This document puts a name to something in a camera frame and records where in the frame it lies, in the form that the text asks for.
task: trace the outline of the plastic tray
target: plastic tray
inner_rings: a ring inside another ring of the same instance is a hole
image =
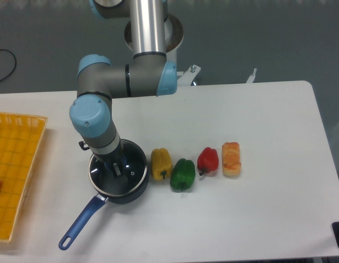
[[[47,117],[0,112],[0,242],[10,242]]]

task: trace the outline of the black cable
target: black cable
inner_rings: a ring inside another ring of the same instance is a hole
[[[16,69],[16,65],[17,65],[17,60],[16,60],[15,54],[12,53],[10,50],[8,50],[8,49],[0,49],[0,51],[6,51],[6,52],[10,53],[10,54],[14,57],[14,60],[15,60],[15,65],[14,65],[13,69],[12,69],[11,72],[8,73],[5,77],[3,77],[2,79],[0,79],[0,82],[1,82],[1,81],[3,81],[3,80],[7,79],[8,77],[10,77],[12,73],[14,73],[14,71],[15,71],[15,69]]]

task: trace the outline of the pan handle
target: pan handle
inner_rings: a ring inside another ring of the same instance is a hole
[[[59,242],[59,248],[61,250],[66,250],[70,247],[70,245],[76,239],[78,234],[82,231],[83,227],[92,217],[92,215],[106,203],[106,200],[107,198],[103,197],[100,194],[97,194],[92,198],[92,200],[86,205],[86,207],[77,217],[76,221],[72,224],[70,229],[68,229],[64,237]]]

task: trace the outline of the bread roll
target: bread roll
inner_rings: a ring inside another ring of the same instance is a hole
[[[226,142],[222,145],[222,168],[225,176],[240,174],[240,146],[237,142]]]

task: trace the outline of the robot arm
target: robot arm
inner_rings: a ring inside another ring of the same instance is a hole
[[[79,66],[77,99],[70,108],[75,129],[102,162],[118,174],[122,168],[123,146],[112,121],[112,99],[159,96],[177,90],[176,64],[166,59],[163,0],[91,0],[94,12],[106,18],[131,16],[133,63],[112,66],[104,56],[84,57]]]

